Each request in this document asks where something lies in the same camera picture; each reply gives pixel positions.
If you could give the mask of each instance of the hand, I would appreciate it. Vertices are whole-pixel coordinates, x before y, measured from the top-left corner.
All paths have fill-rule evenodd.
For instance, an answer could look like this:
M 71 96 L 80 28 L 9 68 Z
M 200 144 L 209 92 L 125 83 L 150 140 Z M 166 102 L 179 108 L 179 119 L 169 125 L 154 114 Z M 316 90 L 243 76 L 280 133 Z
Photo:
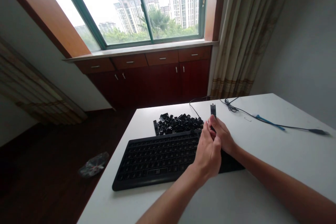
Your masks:
M 215 137 L 212 140 L 208 130 L 208 123 L 205 122 L 199 142 L 197 145 L 196 157 L 193 164 L 189 167 L 200 175 L 205 183 L 209 178 L 215 177 L 221 167 L 221 140 Z
M 233 152 L 236 150 L 237 145 L 234 142 L 225 123 L 223 123 L 218 117 L 216 119 L 214 115 L 211 115 L 208 121 L 208 129 L 210 129 L 209 132 L 211 136 L 219 137 L 222 141 L 223 151 L 232 156 Z

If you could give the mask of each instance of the wooden cabinet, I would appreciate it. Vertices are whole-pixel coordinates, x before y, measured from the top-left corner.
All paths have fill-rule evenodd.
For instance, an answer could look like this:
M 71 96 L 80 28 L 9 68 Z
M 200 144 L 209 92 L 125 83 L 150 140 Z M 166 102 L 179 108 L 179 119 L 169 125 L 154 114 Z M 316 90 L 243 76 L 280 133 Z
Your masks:
M 180 62 L 182 100 L 204 97 L 208 92 L 210 60 Z
M 115 109 L 142 108 L 206 96 L 210 54 L 211 46 L 196 47 L 97 59 L 96 68 L 96 60 L 76 65 Z
M 180 103 L 182 93 L 179 63 L 149 66 L 147 78 L 147 106 Z

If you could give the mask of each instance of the curtain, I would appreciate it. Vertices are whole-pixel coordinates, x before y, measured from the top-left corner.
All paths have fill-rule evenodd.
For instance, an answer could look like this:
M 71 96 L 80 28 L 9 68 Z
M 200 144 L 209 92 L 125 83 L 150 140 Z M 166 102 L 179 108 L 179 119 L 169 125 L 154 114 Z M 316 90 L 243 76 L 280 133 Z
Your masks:
M 249 95 L 285 0 L 228 0 L 211 95 Z
M 0 94 L 44 124 L 77 124 L 87 118 L 81 108 L 2 39 Z

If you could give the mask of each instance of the keyboard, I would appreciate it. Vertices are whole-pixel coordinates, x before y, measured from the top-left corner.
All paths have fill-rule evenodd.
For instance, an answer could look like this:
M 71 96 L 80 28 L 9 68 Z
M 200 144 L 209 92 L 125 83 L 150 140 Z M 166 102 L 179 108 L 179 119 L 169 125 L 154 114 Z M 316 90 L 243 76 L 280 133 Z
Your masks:
M 195 160 L 202 130 L 130 140 L 114 179 L 113 191 L 176 181 Z M 221 151 L 219 173 L 245 169 Z

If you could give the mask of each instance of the black cable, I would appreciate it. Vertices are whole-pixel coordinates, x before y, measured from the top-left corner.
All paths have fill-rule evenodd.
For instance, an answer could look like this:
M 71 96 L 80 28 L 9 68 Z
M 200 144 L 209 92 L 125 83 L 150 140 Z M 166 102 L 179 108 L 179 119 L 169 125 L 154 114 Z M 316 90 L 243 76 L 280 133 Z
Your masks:
M 220 100 L 220 102 L 223 103 L 224 105 L 226 105 L 226 106 L 228 107 L 229 111 L 231 111 L 231 112 L 233 112 L 233 113 L 237 113 L 237 112 L 239 112 L 239 110 L 240 110 L 240 111 L 243 111 L 244 113 L 248 114 L 249 116 L 251 116 L 251 117 L 257 119 L 258 121 L 261 121 L 261 122 L 263 122 L 263 123 L 267 123 L 267 124 L 271 124 L 271 123 L 269 123 L 269 122 L 266 122 L 266 121 L 264 121 L 264 120 L 261 120 L 260 118 L 257 118 L 257 117 L 255 117 L 255 116 L 251 115 L 250 113 L 247 113 L 246 111 L 244 111 L 244 110 L 242 110 L 242 109 L 240 109 L 240 108 L 237 108 L 237 107 L 232 106 L 231 103 L 234 102 L 235 100 L 237 100 L 237 99 L 239 98 L 239 96 L 238 96 L 237 98 L 235 98 L 234 100 L 230 101 L 230 102 L 229 102 L 229 100 L 228 100 L 227 98 L 225 98 L 225 99 L 224 99 L 224 102 L 223 102 L 220 98 L 215 97 L 215 96 L 204 96 L 204 97 L 202 97 L 202 98 L 195 98 L 195 99 L 193 99 L 193 100 L 196 100 L 196 99 L 204 99 L 204 98 L 208 98 L 208 97 L 215 98 L 216 100 Z M 196 110 L 194 109 L 194 107 L 191 105 L 191 102 L 192 102 L 193 100 L 191 100 L 191 101 L 189 102 L 189 105 L 190 105 L 190 106 L 193 108 L 193 110 L 196 112 Z M 274 124 L 274 125 L 276 125 L 276 126 L 280 126 L 280 127 L 284 127 L 284 128 L 293 128 L 293 129 L 298 129 L 298 130 L 306 130 L 306 131 L 310 131 L 310 132 L 313 132 L 313 133 L 316 133 L 316 134 L 319 134 L 319 135 L 329 135 L 328 132 L 325 132 L 325 131 L 323 131 L 323 130 L 321 130 L 321 129 L 306 129 L 306 128 L 299 128 L 299 127 L 285 126 L 285 125 L 280 125 L 280 124 Z

